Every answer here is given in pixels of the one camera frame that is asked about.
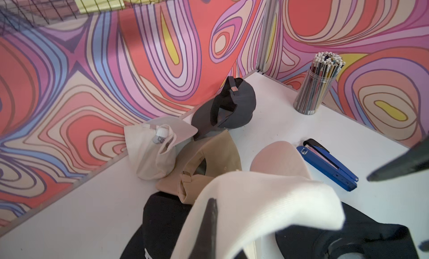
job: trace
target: swirling pattern wall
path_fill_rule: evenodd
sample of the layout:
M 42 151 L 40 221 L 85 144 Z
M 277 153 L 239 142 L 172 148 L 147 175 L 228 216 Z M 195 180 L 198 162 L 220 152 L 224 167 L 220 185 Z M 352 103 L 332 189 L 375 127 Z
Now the swirling pattern wall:
M 407 146 L 428 135 L 428 0 L 279 0 L 270 39 L 271 77 L 299 89 L 314 53 L 339 53 L 324 104 Z
M 0 38 L 0 227 L 122 153 L 124 126 L 252 71 L 264 3 L 173 0 Z

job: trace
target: pink wall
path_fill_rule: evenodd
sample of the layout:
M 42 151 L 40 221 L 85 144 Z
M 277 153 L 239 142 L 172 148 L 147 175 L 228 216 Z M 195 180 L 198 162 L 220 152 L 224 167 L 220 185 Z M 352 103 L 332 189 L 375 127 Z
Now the pink wall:
M 325 105 L 407 146 L 428 134 L 428 0 L 279 0 L 273 31 L 271 77 L 298 90 L 314 53 L 338 53 Z
M 0 38 L 0 226 L 123 152 L 125 125 L 252 71 L 264 7 L 172 0 Z

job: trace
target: metal wire grid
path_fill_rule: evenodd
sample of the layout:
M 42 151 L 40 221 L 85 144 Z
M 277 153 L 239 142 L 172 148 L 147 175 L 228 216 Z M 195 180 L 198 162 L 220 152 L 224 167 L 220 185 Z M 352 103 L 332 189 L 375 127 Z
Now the metal wire grid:
M 96 8 L 90 11 L 84 0 L 0 0 L 0 36 L 77 19 L 80 15 L 92 12 L 120 10 L 163 1 L 166 0 L 137 0 L 131 3 L 123 0 L 94 0 L 93 7 L 95 5 Z

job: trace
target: pencil holder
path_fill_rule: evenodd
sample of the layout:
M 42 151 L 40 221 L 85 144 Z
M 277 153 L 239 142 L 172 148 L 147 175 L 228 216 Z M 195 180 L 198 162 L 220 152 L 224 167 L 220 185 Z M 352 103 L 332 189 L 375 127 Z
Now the pencil holder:
M 335 77 L 322 77 L 308 69 L 293 108 L 305 115 L 314 114 L 331 88 Z

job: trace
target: blue stapler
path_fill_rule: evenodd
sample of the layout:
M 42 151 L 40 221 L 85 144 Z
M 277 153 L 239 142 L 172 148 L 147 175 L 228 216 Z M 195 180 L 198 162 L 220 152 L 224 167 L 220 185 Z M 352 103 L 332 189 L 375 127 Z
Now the blue stapler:
M 357 187 L 356 182 L 359 181 L 359 178 L 333 157 L 321 144 L 314 139 L 308 139 L 303 144 L 304 146 L 298 146 L 297 150 L 305 161 L 345 190 L 351 191 Z

